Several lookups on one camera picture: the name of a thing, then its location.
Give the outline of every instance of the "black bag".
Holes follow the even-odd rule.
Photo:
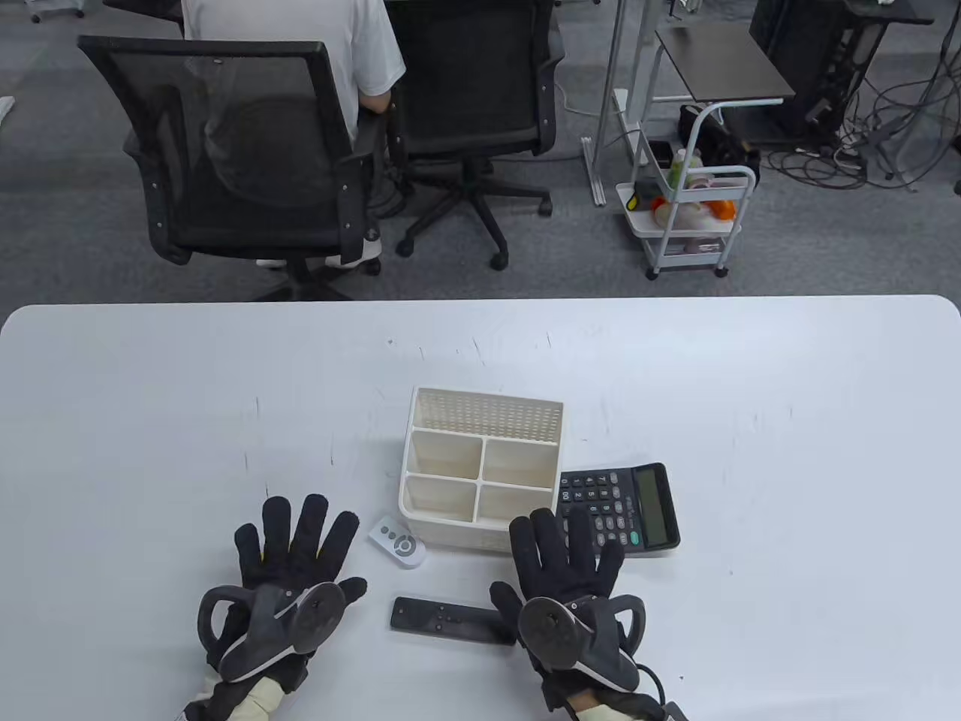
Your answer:
[[[685,145],[691,137],[694,120],[700,113],[701,108],[694,105],[680,107],[678,134]],[[701,151],[701,160],[705,165],[746,165],[754,171],[757,184],[761,184],[760,151],[733,135],[713,115],[709,115],[701,124],[697,149]]]

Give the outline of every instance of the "calculator keypad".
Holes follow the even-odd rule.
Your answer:
[[[591,517],[597,553],[606,543],[620,543],[627,552],[643,550],[640,522],[632,501],[633,490],[625,472],[567,473],[560,479],[558,510],[567,541],[567,516],[580,508]]]

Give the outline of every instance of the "desk organizer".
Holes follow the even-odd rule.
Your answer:
[[[507,525],[553,509],[564,405],[416,388],[399,503],[428,543],[510,551]]]

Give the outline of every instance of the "calculator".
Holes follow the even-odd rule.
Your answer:
[[[565,471],[557,493],[557,523],[567,543],[567,517],[583,509],[591,519],[594,553],[620,543],[626,556],[675,548],[678,519],[662,463],[597,471]]]

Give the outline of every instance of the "perforated organizer back panel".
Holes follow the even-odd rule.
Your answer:
[[[421,388],[414,425],[437,431],[558,443],[562,408],[550,401]]]

